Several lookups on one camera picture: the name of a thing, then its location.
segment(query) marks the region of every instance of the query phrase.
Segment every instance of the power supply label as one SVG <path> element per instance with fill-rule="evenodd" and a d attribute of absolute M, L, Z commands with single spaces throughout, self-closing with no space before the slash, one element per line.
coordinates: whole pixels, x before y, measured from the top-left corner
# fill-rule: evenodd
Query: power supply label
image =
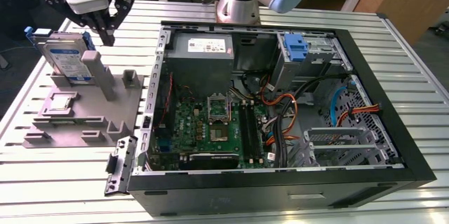
<path fill-rule="evenodd" d="M 57 68 L 73 82 L 85 82 L 92 79 L 92 74 L 81 62 L 81 54 L 76 49 L 51 49 Z"/>
<path fill-rule="evenodd" d="M 188 52 L 227 53 L 227 44 L 224 39 L 189 39 Z"/>

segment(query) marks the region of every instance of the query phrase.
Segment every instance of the ram slot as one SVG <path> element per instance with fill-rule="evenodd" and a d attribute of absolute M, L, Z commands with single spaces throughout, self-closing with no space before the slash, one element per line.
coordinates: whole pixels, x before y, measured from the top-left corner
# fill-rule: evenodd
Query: ram slot
<path fill-rule="evenodd" d="M 249 105 L 247 108 L 247 127 L 248 127 L 248 136 L 249 136 L 249 145 L 252 147 L 252 157 L 253 162 L 260 162 L 261 151 L 260 151 L 260 142 L 257 135 L 257 119 L 255 114 L 255 106 Z"/>
<path fill-rule="evenodd" d="M 248 132 L 248 123 L 247 123 L 247 110 L 248 105 L 240 104 L 239 106 L 239 119 L 240 119 L 240 135 L 241 135 L 241 143 L 244 147 L 244 160 L 249 162 L 253 159 L 253 152 L 249 141 L 249 132 Z"/>

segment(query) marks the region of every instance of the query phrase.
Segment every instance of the aluminum table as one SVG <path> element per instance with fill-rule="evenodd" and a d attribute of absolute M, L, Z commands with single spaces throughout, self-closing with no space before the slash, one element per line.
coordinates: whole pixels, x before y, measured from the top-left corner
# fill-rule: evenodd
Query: aluminum table
<path fill-rule="evenodd" d="M 260 212 L 152 218 L 131 196 L 103 196 L 108 148 L 25 149 L 23 136 L 44 103 L 51 67 L 39 61 L 0 122 L 0 222 L 80 223 L 445 223 L 449 222 L 449 95 L 387 19 L 376 14 L 261 8 L 264 25 L 343 28 L 351 31 L 369 66 L 434 171 L 437 181 L 398 191 L 356 209 Z M 115 47 L 93 41 L 112 74 L 149 75 L 160 21 L 213 22 L 215 7 L 136 1 Z M 80 31 L 69 21 L 60 30 Z M 141 124 L 137 115 L 136 125 Z"/>

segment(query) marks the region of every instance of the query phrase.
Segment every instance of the hard drive label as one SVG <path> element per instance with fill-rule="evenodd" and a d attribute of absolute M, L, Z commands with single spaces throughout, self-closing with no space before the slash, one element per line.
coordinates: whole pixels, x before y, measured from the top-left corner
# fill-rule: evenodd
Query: hard drive label
<path fill-rule="evenodd" d="M 85 82 L 92 79 L 92 74 L 81 62 L 81 54 L 76 49 L 51 49 L 53 61 L 73 82 Z"/>

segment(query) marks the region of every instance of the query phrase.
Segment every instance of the case hinge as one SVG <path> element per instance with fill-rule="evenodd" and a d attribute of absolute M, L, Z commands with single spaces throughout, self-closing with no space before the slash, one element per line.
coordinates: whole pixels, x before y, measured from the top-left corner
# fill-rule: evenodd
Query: case hinge
<path fill-rule="evenodd" d="M 117 141 L 115 152 L 109 154 L 107 172 L 109 174 L 105 196 L 128 195 L 128 182 L 132 172 L 137 137 L 129 136 Z"/>

